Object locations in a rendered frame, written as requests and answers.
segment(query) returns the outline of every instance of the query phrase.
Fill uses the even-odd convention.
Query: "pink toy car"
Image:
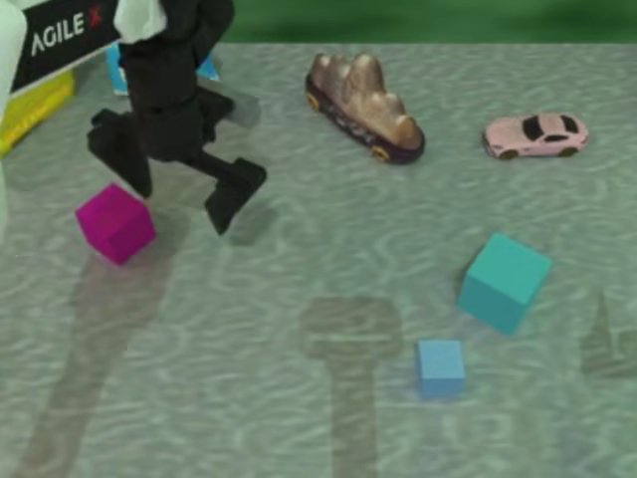
[[[579,119],[564,113],[499,118],[485,129],[483,143],[487,152],[499,159],[569,157],[584,149],[588,129]]]

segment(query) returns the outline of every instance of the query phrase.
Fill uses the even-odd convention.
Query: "car windshield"
[[[573,134],[579,133],[579,128],[577,127],[577,123],[571,117],[562,116],[562,122],[564,123],[564,129],[568,132],[572,132]]]
[[[544,131],[541,130],[539,125],[538,117],[530,117],[522,121],[522,131],[531,141],[535,141],[544,135]]]

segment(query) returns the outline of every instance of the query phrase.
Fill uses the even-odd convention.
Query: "red x logo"
[[[96,27],[102,22],[102,6],[96,5],[89,10],[89,25],[91,28]]]

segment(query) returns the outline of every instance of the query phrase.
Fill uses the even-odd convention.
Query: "toy wheel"
[[[306,98],[308,98],[308,104],[310,105],[310,108],[312,108],[317,113],[320,112],[319,100],[317,100],[312,93],[306,93]]]
[[[571,157],[573,155],[577,154],[577,149],[574,147],[567,147],[566,149],[563,149],[562,151],[559,152],[558,156],[559,157]]]
[[[380,146],[372,146],[371,155],[378,159],[380,162],[389,162],[391,160],[391,158],[389,157],[389,153]]]
[[[507,149],[506,151],[501,152],[498,158],[504,161],[510,161],[511,159],[515,159],[519,155],[520,154],[514,149]]]

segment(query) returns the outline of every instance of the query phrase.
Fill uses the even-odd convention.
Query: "brown toy vehicle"
[[[317,55],[306,76],[310,106],[326,115],[379,160],[407,164],[425,149],[425,134],[402,101],[387,93],[376,58]]]

